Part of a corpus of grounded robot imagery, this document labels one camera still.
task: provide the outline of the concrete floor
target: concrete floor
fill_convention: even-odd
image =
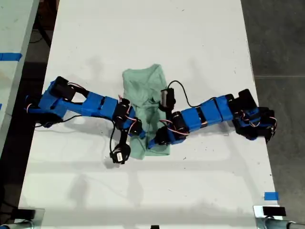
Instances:
[[[286,206],[290,220],[305,222],[305,1],[241,1],[259,105],[274,109],[278,119],[277,132],[268,144],[268,153],[279,203]],[[43,68],[48,55],[49,48],[44,41],[30,44],[26,61],[32,63],[27,68],[35,68],[33,63]],[[36,87],[40,88],[42,82],[36,79]],[[21,174],[9,184],[13,185],[14,194],[7,197],[17,204],[25,168],[16,166],[11,170]]]

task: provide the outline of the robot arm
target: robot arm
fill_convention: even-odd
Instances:
[[[236,132],[249,140],[264,136],[268,142],[275,134],[274,111],[257,107],[248,89],[239,92],[238,98],[234,98],[232,94],[214,97],[197,107],[174,113],[173,88],[165,89],[161,93],[160,109],[166,112],[167,119],[160,120],[164,127],[157,131],[148,148],[181,143],[191,132],[223,121],[232,121]]]
[[[76,93],[85,97],[83,103],[72,101]],[[99,117],[112,121],[115,127],[121,131],[119,147],[111,152],[114,163],[123,164],[128,159],[130,149],[119,154],[121,149],[126,149],[127,135],[145,137],[142,123],[135,117],[135,110],[129,100],[120,98],[118,101],[87,91],[78,84],[70,83],[60,76],[51,82],[40,99],[27,97],[26,110],[36,123],[45,128],[65,122],[63,117],[68,110],[80,114],[79,116]]]

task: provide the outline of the crumpled fabric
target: crumpled fabric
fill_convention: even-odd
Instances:
[[[155,137],[159,128],[163,126],[160,119],[165,119],[165,112],[158,109],[161,100],[161,90],[167,84],[162,67],[154,64],[146,69],[128,69],[123,72],[124,98],[128,99],[138,117],[142,121],[146,137],[131,137],[131,157],[143,159],[145,156],[165,156],[170,154],[169,146],[155,146],[147,149],[148,142]]]

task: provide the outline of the white surface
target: white surface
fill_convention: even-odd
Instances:
[[[0,61],[0,156],[10,126],[23,63],[39,0],[0,1],[0,52],[17,52],[19,62]]]
[[[61,75],[117,97],[125,69],[153,63],[192,104],[245,88],[257,100],[239,0],[61,0],[44,88]],[[176,110],[187,108],[174,87]],[[111,129],[82,117],[37,129],[20,206],[45,208],[45,227],[255,229],[253,205],[277,204],[264,201],[274,191],[264,139],[215,125],[170,156],[117,168]]]

